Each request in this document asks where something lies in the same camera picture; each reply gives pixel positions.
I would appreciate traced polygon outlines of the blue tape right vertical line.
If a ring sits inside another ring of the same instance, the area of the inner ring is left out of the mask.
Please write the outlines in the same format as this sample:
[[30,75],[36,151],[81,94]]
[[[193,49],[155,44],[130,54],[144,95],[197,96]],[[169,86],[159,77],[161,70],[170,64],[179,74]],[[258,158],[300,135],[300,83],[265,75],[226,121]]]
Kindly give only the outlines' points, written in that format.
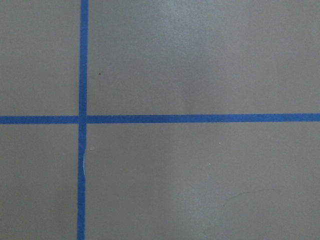
[[79,86],[78,86],[78,170],[77,170],[77,234],[85,239],[86,229],[86,174],[87,91],[88,91],[88,26],[89,1],[80,2]]

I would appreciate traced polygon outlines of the blue tape upper horizontal line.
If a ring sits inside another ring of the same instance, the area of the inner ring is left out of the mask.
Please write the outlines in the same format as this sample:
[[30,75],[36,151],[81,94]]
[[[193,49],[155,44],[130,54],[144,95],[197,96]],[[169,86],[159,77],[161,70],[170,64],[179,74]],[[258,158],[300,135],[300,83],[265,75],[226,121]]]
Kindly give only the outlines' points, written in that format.
[[1,116],[2,125],[319,122],[319,113]]

